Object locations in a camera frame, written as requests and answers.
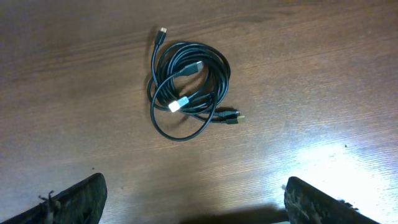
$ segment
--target wood grain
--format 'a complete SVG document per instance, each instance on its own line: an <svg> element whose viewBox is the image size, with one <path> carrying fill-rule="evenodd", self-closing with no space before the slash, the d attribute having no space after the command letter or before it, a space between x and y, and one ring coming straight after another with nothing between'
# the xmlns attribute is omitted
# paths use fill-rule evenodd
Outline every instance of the wood grain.
<svg viewBox="0 0 398 224"><path fill-rule="evenodd" d="M0 221L102 172L101 223L270 205L295 175L398 220L398 2L3 1ZM171 142L149 118L156 30L217 48L240 125ZM156 112L170 134L200 122Z"/></svg>

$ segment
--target white connector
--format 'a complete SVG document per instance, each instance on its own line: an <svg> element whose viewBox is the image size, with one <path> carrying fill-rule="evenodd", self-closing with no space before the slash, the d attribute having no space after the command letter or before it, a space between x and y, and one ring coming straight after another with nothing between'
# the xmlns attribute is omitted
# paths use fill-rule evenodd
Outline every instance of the white connector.
<svg viewBox="0 0 398 224"><path fill-rule="evenodd" d="M185 106L187 103L189 103L188 97L184 96L177 101L171 102L171 104L169 104L169 109L171 112L174 113L178 111L181 107Z"/></svg>

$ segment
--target black cable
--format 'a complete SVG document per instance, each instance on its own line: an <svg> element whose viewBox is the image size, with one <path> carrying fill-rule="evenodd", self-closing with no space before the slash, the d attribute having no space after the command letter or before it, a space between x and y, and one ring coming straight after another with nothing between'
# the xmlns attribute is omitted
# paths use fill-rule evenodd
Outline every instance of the black cable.
<svg viewBox="0 0 398 224"><path fill-rule="evenodd" d="M162 28L155 39L154 52L151 60L152 78L147 87L148 99L150 101L150 118L156 130L173 141L187 141L199 135L209 123L236 124L244 119L235 110L216 111L216 107L224 99L228 91L228 82L231 69L227 59L219 51L206 44L195 42L176 42L168 47L160 56L155 69L155 60L160 45L166 36L166 29ZM207 66L207 75L203 86L196 92L181 97L175 89L173 79L179 76L189 76L199 72ZM155 93L152 96L152 84L155 83ZM184 138L175 138L164 133L156 123L154 108L162 111L170 111L170 103L177 104L180 113L192 116L203 125L198 131Z"/></svg>

